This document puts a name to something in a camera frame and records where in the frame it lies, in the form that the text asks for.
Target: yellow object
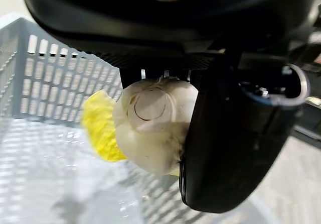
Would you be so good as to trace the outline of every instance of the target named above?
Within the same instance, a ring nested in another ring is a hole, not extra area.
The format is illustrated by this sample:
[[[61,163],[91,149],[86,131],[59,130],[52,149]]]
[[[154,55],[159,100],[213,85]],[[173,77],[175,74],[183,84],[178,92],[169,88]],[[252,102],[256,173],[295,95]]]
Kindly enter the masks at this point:
[[[116,144],[112,118],[114,105],[115,101],[101,90],[90,96],[83,106],[82,125],[87,129],[96,152],[107,161],[127,159]]]

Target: white plastic basket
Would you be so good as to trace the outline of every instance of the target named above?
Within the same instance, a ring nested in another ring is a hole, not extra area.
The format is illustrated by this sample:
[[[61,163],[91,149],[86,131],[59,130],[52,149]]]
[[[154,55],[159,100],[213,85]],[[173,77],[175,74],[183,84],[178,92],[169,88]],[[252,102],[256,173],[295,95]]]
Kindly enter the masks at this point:
[[[251,199],[224,215],[191,210],[176,177],[101,160],[79,128],[101,89],[119,98],[117,68],[17,15],[0,18],[1,224],[275,223]]]

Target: garlic skin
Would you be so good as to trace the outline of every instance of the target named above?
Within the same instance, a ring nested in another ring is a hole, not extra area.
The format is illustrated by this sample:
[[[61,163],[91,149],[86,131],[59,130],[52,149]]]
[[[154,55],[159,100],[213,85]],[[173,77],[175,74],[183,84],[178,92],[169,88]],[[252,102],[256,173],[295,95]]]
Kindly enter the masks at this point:
[[[170,78],[125,88],[113,110],[118,147],[155,175],[179,168],[197,94],[191,84]]]

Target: white garlic bulb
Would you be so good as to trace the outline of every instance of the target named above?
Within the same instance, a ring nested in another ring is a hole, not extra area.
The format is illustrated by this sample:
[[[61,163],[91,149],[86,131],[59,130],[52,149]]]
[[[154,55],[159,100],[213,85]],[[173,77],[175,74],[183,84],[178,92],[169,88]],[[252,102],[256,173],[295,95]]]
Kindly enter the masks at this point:
[[[144,79],[123,90],[113,118],[119,148],[156,175],[179,167],[198,91],[176,79]]]

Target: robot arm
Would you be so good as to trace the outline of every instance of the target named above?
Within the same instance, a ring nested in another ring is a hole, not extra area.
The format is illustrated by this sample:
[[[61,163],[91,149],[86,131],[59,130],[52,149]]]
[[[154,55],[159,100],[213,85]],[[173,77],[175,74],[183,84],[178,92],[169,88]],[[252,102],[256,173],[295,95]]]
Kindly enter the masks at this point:
[[[315,0],[25,0],[48,33],[120,68],[123,86],[146,76],[199,89],[180,191],[208,212],[233,209],[256,188],[309,94],[289,63],[317,17]]]

